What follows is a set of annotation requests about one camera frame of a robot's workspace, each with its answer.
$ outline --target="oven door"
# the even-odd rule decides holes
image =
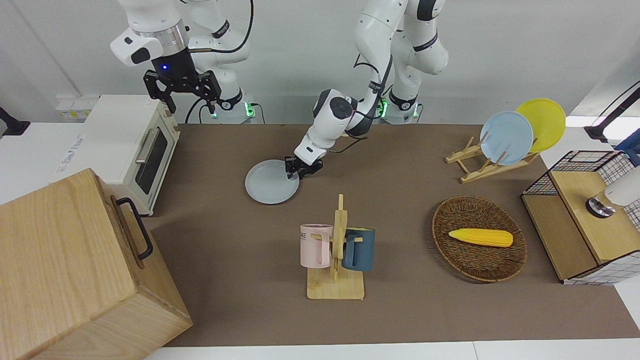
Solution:
[[[135,159],[136,170],[129,188],[145,204],[144,212],[151,213],[167,166],[175,148],[175,140],[159,117],[147,131],[140,152]]]

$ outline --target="pink mug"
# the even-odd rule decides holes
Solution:
[[[330,237],[333,226],[324,224],[300,225],[300,265],[305,268],[328,268],[331,265]],[[312,235],[320,235],[322,240]]]

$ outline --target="mug handle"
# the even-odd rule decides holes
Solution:
[[[355,259],[356,250],[355,238],[356,236],[353,234],[347,235],[347,250],[345,251],[344,262],[350,268],[353,268],[354,266],[353,261]]]
[[[331,263],[331,254],[329,253],[329,243],[331,242],[329,239],[329,235],[320,234],[322,236],[322,251],[320,253],[320,266],[328,266]]]

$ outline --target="corn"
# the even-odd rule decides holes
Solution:
[[[513,244],[513,235],[504,230],[458,229],[449,232],[449,236],[476,245],[509,247]]]

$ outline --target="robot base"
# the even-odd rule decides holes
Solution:
[[[253,102],[253,97],[244,95],[243,100],[237,103],[233,109],[224,110],[221,106],[216,106],[216,112],[214,115],[209,115],[206,109],[203,109],[202,123],[203,124],[244,124],[253,123],[252,119],[255,118],[255,109],[252,109],[249,104]]]
[[[422,106],[422,104],[417,102],[411,109],[403,111],[400,109],[393,109],[390,105],[387,108],[385,116],[381,119],[383,122],[391,125],[416,124],[420,119],[420,114],[417,110],[419,106]]]

